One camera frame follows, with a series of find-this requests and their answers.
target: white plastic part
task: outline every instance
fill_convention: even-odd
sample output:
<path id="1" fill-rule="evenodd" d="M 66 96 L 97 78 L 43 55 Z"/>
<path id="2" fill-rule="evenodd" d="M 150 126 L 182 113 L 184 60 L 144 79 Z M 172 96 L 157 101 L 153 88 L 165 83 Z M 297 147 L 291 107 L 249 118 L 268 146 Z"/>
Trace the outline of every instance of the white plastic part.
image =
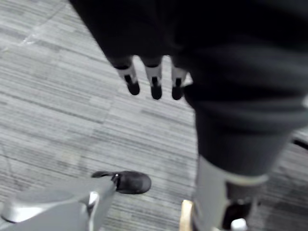
<path id="1" fill-rule="evenodd" d="M 162 84 L 162 65 L 158 65 L 156 67 L 145 67 L 145 72 L 147 75 L 147 78 L 150 82 L 151 87 L 153 87 L 152 78 L 157 77 L 157 83 L 158 86 Z"/>
<path id="2" fill-rule="evenodd" d="M 125 80 L 125 76 L 129 75 L 131 78 L 132 83 L 136 83 L 138 81 L 137 75 L 136 75 L 136 70 L 135 70 L 135 66 L 134 64 L 132 64 L 129 68 L 124 69 L 124 70 L 120 70 L 117 69 L 116 70 L 119 74 L 119 76 L 126 82 Z"/>

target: dark gray fabric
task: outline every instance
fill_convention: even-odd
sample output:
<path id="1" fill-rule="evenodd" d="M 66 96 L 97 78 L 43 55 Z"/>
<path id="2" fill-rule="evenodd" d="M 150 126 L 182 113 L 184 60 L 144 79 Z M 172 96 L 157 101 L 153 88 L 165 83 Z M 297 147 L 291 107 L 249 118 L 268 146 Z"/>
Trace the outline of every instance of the dark gray fabric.
<path id="1" fill-rule="evenodd" d="M 71 2 L 106 55 L 176 56 L 193 78 L 199 153 L 222 169 L 267 173 L 308 122 L 306 2 Z"/>

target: floor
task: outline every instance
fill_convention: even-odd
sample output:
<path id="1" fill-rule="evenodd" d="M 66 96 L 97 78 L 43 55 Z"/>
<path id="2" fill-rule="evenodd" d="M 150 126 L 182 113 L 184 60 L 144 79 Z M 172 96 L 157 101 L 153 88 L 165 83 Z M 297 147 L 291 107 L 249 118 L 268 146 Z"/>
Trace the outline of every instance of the floor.
<path id="1" fill-rule="evenodd" d="M 152 100 L 138 58 L 135 65 L 137 97 L 65 0 L 0 1 L 0 201 L 96 170 L 133 169 L 149 174 L 153 187 L 117 195 L 104 229 L 178 230 L 195 177 L 193 111 L 171 99 L 169 59 L 160 101 Z M 308 153 L 289 145 L 251 230 L 306 230 L 307 176 Z"/>

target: black shoe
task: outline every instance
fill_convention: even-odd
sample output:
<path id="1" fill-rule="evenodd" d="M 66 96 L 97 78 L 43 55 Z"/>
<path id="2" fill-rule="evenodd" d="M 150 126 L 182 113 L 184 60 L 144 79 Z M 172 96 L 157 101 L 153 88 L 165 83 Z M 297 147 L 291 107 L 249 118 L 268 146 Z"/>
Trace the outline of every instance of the black shoe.
<path id="1" fill-rule="evenodd" d="M 150 190 L 152 181 L 151 178 L 141 172 L 134 171 L 122 171 L 122 172 L 108 172 L 98 171 L 95 172 L 92 177 L 100 178 L 104 176 L 118 175 L 119 180 L 117 182 L 116 191 L 123 194 L 142 194 Z"/>

